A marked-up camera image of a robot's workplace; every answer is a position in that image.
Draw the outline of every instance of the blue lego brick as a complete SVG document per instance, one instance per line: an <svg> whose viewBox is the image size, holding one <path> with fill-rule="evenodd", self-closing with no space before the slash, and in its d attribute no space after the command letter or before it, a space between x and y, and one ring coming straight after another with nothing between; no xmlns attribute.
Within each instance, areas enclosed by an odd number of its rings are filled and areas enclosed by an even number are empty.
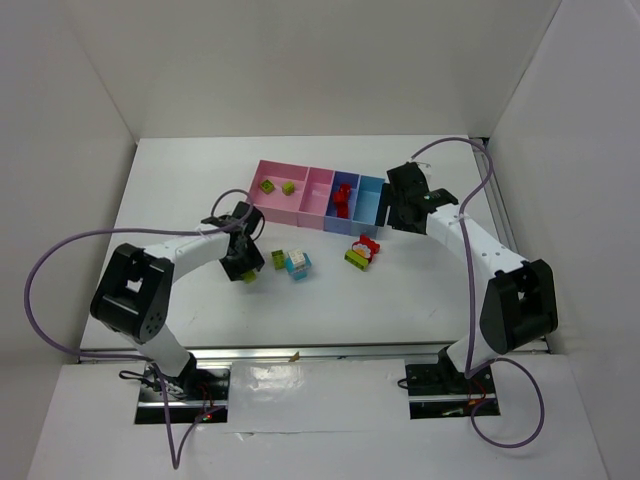
<svg viewBox="0 0 640 480"><path fill-rule="evenodd" d="M309 260L309 255L307 255L306 253L304 253L304 260L305 260L304 270L301 270L295 273L293 271L293 262L291 261L291 259L287 257L287 259L284 261L284 266L287 269L287 272L289 273L289 275L293 277L294 280L300 280L301 278L304 278L307 276L307 270L309 270L309 268L312 266L312 263L311 263L311 260Z"/></svg>

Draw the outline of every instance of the white tabletop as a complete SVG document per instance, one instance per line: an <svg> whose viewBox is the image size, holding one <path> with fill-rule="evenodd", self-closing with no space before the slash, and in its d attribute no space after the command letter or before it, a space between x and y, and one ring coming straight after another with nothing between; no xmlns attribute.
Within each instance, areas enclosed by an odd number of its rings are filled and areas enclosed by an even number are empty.
<svg viewBox="0 0 640 480"><path fill-rule="evenodd" d="M441 136L260 137L143 139L133 162L116 226L190 229L217 196L249 189L260 159L385 177L421 146ZM471 148L440 145L421 160L431 164L433 188L462 200L479 182ZM231 209L241 196L223 204ZM485 195L468 213L492 235ZM163 237L114 235L114 248L145 246ZM378 235L381 253L366 272L344 260L353 237L267 224L258 241L266 260L257 281L229 282L212 262L177 282L168 324L187 347L327 345L455 341L467 329L466 270L428 237L392 231ZM271 264L273 250L301 248L313 267L293 282ZM129 348L89 319L82 348Z"/></svg>
<svg viewBox="0 0 640 480"><path fill-rule="evenodd" d="M29 479L606 479L567 358L518 359L538 380L547 411L538 439L518 450L484 443L468 418L410 420L407 392L396 385L399 360L284 363L268 371L261 364L249 376L234 364L229 423L197 427L178 472L165 427L133 424L138 386L117 372L140 365L69 365ZM520 441L538 421L533 389L508 364L493 372L501 416L478 423L496 440ZM173 428L179 441L187 426Z"/></svg>

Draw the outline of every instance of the white lego brick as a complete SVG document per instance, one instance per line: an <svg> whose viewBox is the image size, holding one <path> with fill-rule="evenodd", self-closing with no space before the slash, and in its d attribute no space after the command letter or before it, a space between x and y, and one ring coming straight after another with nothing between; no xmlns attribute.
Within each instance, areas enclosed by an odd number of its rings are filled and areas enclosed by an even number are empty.
<svg viewBox="0 0 640 480"><path fill-rule="evenodd" d="M291 263L293 264L294 270L298 270L300 268L304 268L306 264L306 259L304 258L304 253L299 248L296 250L291 250L289 253L289 258L291 259Z"/></svg>

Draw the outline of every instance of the red lego piece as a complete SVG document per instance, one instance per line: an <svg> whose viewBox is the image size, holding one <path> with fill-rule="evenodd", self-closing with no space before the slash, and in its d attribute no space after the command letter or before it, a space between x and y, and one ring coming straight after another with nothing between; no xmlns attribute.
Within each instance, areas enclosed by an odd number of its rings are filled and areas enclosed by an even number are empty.
<svg viewBox="0 0 640 480"><path fill-rule="evenodd" d="M348 183L343 183L340 185L340 191L344 194L347 195L347 198L349 198L349 195L351 194L351 185L349 185Z"/></svg>
<svg viewBox="0 0 640 480"><path fill-rule="evenodd" d="M340 185L340 190L333 192L333 204L336 206L336 215L338 218L349 218L349 194L351 186L347 184Z"/></svg>
<svg viewBox="0 0 640 480"><path fill-rule="evenodd" d="M371 263L373 257L380 251L380 244L374 242L366 235L360 235L360 240L354 242L351 249Z"/></svg>

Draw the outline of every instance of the yellow-green lego brick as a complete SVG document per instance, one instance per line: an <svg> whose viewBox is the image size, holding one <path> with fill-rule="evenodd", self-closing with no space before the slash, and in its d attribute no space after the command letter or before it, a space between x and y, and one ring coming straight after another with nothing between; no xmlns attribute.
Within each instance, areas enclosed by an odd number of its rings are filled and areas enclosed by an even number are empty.
<svg viewBox="0 0 640 480"><path fill-rule="evenodd" d="M361 257L353 250L347 250L347 253L344 254L344 259L362 271L365 271L369 266L369 260Z"/></svg>
<svg viewBox="0 0 640 480"><path fill-rule="evenodd" d="M282 270L284 268L284 252L282 250L271 252L271 258L273 259L273 266L276 270Z"/></svg>
<svg viewBox="0 0 640 480"><path fill-rule="evenodd" d="M295 190L296 190L296 187L293 184L293 182L287 182L284 185L282 185L282 193L284 193L287 196L291 195Z"/></svg>
<svg viewBox="0 0 640 480"><path fill-rule="evenodd" d="M256 272L254 272L253 270L249 270L248 272L243 273L242 275L240 275L242 277L242 281L244 283L251 283L253 282L256 278L258 278L258 276L256 275Z"/></svg>
<svg viewBox="0 0 640 480"><path fill-rule="evenodd" d="M276 189L276 187L271 183L271 180L266 179L264 182L260 184L260 190L264 193L271 193Z"/></svg>

